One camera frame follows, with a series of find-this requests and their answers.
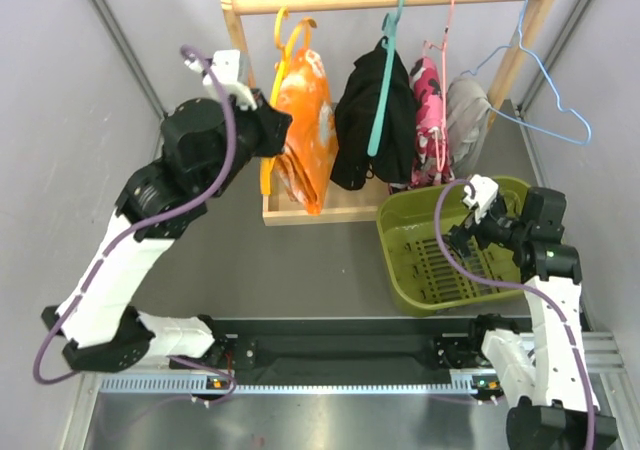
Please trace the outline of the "orange plastic hanger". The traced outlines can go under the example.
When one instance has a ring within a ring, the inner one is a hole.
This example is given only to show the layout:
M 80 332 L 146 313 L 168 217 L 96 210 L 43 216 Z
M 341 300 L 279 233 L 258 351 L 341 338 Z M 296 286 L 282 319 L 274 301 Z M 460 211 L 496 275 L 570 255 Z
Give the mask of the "orange plastic hanger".
M 282 24 L 289 17 L 289 9 L 287 6 L 282 6 L 276 16 L 274 26 L 274 43 L 276 48 L 280 51 L 280 61 L 275 65 L 275 78 L 271 88 L 271 95 L 269 99 L 269 105 L 274 108 L 279 96 L 281 84 L 284 78 L 289 72 L 289 67 L 294 54 L 294 47 L 300 35 L 303 35 L 304 42 L 302 47 L 308 48 L 311 43 L 312 30 L 317 27 L 316 21 L 311 17 L 305 17 L 301 19 L 292 33 L 290 34 L 286 43 L 281 41 Z M 275 158 L 263 158 L 260 164 L 260 190 L 263 196 L 269 196 L 271 194 L 271 173 L 274 167 Z

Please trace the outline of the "orange white trousers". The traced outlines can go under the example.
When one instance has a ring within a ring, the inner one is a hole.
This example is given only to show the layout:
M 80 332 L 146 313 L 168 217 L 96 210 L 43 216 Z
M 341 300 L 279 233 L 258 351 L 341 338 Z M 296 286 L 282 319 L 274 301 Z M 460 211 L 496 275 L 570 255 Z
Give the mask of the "orange white trousers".
M 332 98 L 321 56 L 297 52 L 284 78 L 276 109 L 290 114 L 284 151 L 274 170 L 292 201 L 310 215 L 322 212 L 338 153 Z

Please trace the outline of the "black trousers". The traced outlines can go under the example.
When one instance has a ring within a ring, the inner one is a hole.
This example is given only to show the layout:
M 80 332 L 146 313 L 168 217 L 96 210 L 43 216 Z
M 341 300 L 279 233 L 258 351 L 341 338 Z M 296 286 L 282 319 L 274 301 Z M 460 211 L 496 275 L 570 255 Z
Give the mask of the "black trousers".
M 345 190 L 359 190 L 373 177 L 398 185 L 411 180 L 418 105 L 399 56 L 393 61 L 378 152 L 374 157 L 367 153 L 380 100 L 386 43 L 381 39 L 372 51 L 354 62 L 335 109 L 339 149 L 331 180 Z

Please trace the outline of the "teal plastic hanger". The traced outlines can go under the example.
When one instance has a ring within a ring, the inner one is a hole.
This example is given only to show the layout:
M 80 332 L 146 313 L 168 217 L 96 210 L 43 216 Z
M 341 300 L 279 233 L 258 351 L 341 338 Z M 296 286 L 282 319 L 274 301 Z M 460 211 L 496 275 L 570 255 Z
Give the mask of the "teal plastic hanger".
M 399 21 L 401 20 L 404 5 L 405 0 L 397 0 L 395 12 L 388 12 L 385 15 L 382 25 L 383 38 L 381 40 L 381 44 L 382 48 L 386 51 L 386 57 L 383 68 L 379 99 L 367 147 L 367 155 L 369 157 L 375 157 L 378 154 L 380 146 L 396 53 L 397 27 Z

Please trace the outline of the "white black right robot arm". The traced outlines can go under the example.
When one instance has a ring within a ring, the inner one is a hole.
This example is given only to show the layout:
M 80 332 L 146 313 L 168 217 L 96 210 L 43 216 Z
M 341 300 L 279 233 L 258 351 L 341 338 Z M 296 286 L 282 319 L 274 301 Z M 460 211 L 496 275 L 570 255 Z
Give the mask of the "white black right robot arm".
M 474 275 L 456 259 L 496 245 L 512 254 L 525 293 L 533 350 L 527 352 L 514 321 L 482 315 L 470 324 L 469 358 L 496 372 L 509 405 L 506 437 L 511 449 L 608 449 L 619 438 L 614 417 L 603 415 L 587 371 L 580 321 L 582 269 L 576 248 L 563 242 L 566 197 L 543 187 L 527 190 L 520 212 L 509 215 L 498 183 L 474 175 L 460 180 L 469 213 L 440 250 L 464 277 L 496 288 L 503 282 Z

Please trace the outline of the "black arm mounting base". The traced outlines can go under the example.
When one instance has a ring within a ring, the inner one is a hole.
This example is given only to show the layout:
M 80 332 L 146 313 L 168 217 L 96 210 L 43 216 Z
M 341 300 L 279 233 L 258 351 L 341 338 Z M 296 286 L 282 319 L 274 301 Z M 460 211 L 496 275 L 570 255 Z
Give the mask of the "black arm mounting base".
M 289 359 L 296 367 L 362 362 L 367 368 L 377 361 L 397 362 L 402 358 L 428 370 L 480 368 L 488 365 L 462 336 L 427 334 L 327 334 L 327 335 L 240 335 L 225 336 L 200 358 L 191 357 L 197 367 L 231 370 L 271 368 Z

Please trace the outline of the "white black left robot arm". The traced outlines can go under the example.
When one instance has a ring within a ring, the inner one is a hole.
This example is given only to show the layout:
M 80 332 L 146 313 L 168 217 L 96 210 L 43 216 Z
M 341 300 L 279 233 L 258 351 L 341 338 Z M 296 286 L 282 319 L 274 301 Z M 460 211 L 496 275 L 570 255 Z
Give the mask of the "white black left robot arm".
M 226 357 L 210 317 L 158 317 L 131 300 L 159 258 L 206 214 L 209 199 L 221 196 L 251 159 L 283 151 L 292 116 L 259 90 L 250 94 L 252 107 L 237 97 L 191 99 L 161 121 L 160 157 L 127 181 L 69 299 L 42 312 L 49 335 L 65 338 L 62 354 L 73 372 L 116 373 L 165 357 L 212 367 Z

